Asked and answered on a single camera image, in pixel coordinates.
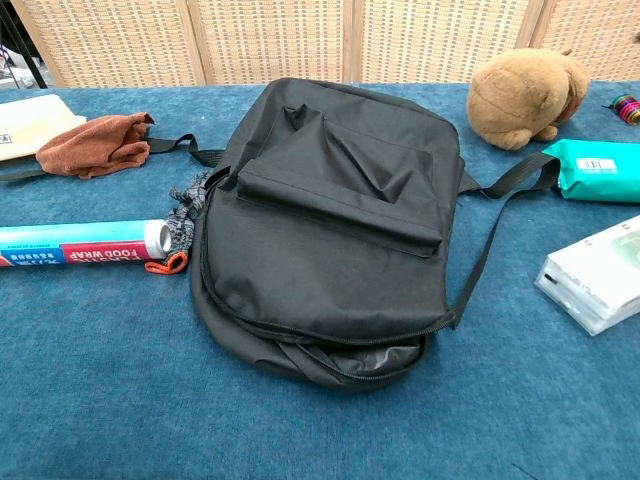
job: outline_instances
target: black strap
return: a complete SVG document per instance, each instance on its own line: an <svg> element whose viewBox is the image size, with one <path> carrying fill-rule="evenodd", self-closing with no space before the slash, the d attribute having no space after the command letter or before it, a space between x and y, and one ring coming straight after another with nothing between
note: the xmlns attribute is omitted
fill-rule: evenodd
<svg viewBox="0 0 640 480"><path fill-rule="evenodd" d="M164 140L161 138L144 138L144 140L151 147L150 154L171 152L178 148L178 146L185 140L189 140L188 151L189 153L207 167L215 167L222 158L224 150L198 150L198 142L193 133L187 133L177 140ZM23 157L7 160L7 162L32 162L37 163L35 155L25 155ZM0 175L0 182L13 182L17 180L26 180L28 178L39 177L41 175L50 175L42 169L18 171L14 173L7 173Z"/></svg>
<svg viewBox="0 0 640 480"><path fill-rule="evenodd" d="M189 140L189 153L198 160L202 165L207 167L215 167L222 158L224 150L198 150L198 142L193 133L186 133L177 140L164 140L161 138L145 138L147 143L151 146L149 153L166 153L171 152L178 148L178 146L185 140Z"/></svg>
<svg viewBox="0 0 640 480"><path fill-rule="evenodd" d="M473 266L473 269L471 270L471 273L469 274L469 277L465 282L462 292L458 296L458 299L453 307L453 311L455 313L454 328L457 327L460 323L460 319L464 314L464 310L467 306L467 303L469 302L469 298L471 298L471 293L478 283L478 280L480 280L480 277L482 276L482 271L484 270L484 266L487 263L489 250L491 249L491 244L493 243L493 238L496 234L496 229L498 228L498 222L500 221L500 217L502 216L505 207L511 200L515 200L522 195L546 190L548 188L556 186L558 182L558 175L560 174L560 160L544 153L534 153L511 168L507 173L500 177L500 179L496 183L488 188L480 187L478 183L465 172L462 182L464 183L464 185L461 184L460 188L461 193L475 191L481 192L489 198L500 198L516 188L532 173L540 169L540 177L531 188L513 193L511 196L509 196L509 198L507 198L507 201L502 206L502 209L500 210L500 213L498 214L498 217L496 218L493 227L489 232L489 236L485 241L482 253L480 253L480 257L478 257L478 259L476 260L476 264Z"/></svg>

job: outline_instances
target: woven panel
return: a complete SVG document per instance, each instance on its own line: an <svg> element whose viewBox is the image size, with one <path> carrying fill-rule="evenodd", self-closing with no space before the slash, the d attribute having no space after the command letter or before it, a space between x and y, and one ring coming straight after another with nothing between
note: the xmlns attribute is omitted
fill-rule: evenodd
<svg viewBox="0 0 640 480"><path fill-rule="evenodd" d="M360 80L467 82L515 46L527 0L364 0Z"/></svg>
<svg viewBox="0 0 640 480"><path fill-rule="evenodd" d="M640 80L640 1L559 0L542 46L582 60L596 80Z"/></svg>
<svg viewBox="0 0 640 480"><path fill-rule="evenodd" d="M60 85L204 83L185 0L13 4Z"/></svg>
<svg viewBox="0 0 640 480"><path fill-rule="evenodd" d="M342 80L342 0L195 0L208 83Z"/></svg>

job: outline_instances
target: blue tablecloth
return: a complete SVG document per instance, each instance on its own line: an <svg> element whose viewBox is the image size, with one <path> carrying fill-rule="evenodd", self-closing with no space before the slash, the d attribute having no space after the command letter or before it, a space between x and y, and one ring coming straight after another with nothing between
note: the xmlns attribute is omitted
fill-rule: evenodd
<svg viewBox="0 0 640 480"><path fill-rule="evenodd" d="M544 148L481 141L466 121L467 85L368 87L453 121L485 185ZM262 88L3 91L0 102L56 93L89 118L146 111L154 136L193 132L223 148ZM640 142L640 127L602 108L622 93L640 97L640 83L594 83L560 135ZM90 181L0 185L0 225L164 218L171 187L204 170L181 151ZM500 206L459 200L451 300ZM228 355L194 316L188 275L139 263L3 269L0 477L634 478L640 319L590 337L533 281L548 253L638 213L550 192L514 202L459 329L440 332L405 379L361 395Z"/></svg>

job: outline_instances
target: black backpack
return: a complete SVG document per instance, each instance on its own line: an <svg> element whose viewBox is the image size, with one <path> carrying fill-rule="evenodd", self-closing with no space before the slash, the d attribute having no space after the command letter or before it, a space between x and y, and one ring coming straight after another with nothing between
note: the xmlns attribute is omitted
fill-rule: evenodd
<svg viewBox="0 0 640 480"><path fill-rule="evenodd" d="M238 125L196 222L192 299L225 349L256 367L364 391L415 367L455 328L445 270L462 192L552 187L534 154L490 188L464 172L456 129L419 105L321 81L270 83Z"/></svg>

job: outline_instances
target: teal package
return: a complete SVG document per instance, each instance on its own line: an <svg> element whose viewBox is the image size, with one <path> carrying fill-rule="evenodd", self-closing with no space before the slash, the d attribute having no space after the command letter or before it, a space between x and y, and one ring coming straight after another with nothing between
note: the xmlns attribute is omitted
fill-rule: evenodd
<svg viewBox="0 0 640 480"><path fill-rule="evenodd" d="M543 153L560 160L564 198L640 203L640 143L562 139Z"/></svg>

